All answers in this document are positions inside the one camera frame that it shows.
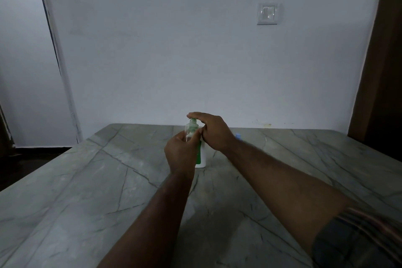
hand soap bottle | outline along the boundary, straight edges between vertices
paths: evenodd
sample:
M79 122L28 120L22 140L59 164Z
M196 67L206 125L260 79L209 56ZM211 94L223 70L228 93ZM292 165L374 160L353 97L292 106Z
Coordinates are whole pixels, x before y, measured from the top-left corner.
M191 140L196 130L199 128L197 124L197 119L191 118L190 123L188 123L184 129L186 133L186 142ZM205 142L201 137L200 143L197 146L197 160L195 162L195 167L205 167L207 164L205 157Z

hand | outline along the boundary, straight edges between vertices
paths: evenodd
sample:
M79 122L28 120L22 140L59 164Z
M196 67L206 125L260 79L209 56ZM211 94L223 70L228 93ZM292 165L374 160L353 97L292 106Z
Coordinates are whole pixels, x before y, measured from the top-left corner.
M165 155L172 174L179 172L194 177L201 130L202 128L197 129L188 142L186 142L186 133L182 131L166 144Z
M236 138L220 116L190 112L187 118L196 118L205 124L202 128L202 137L210 147L217 151L224 152L236 142Z

white bottle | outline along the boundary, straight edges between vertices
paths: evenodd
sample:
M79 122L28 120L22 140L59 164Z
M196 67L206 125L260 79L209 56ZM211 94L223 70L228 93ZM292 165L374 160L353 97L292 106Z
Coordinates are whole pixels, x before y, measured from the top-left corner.
M184 129L186 133L186 142L188 142L199 128L197 124L197 119L191 118L190 123L188 123ZM196 168L205 167L207 165L207 160L205 156L205 142L201 137L200 143L197 149L197 160L195 162Z

marble countertop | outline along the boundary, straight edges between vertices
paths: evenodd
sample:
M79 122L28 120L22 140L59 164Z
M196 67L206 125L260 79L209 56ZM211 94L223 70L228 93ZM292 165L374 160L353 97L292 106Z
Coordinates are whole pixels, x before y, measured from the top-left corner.
M95 267L169 169L180 126L111 124L0 192L0 267ZM330 130L233 128L275 158L402 221L402 163ZM220 152L196 169L173 267L311 267Z

wall switch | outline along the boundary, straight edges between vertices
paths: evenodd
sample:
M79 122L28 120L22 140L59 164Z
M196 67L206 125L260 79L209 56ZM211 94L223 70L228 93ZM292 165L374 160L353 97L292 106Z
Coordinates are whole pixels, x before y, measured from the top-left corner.
M259 3L257 25L277 25L279 21L278 9L276 3Z

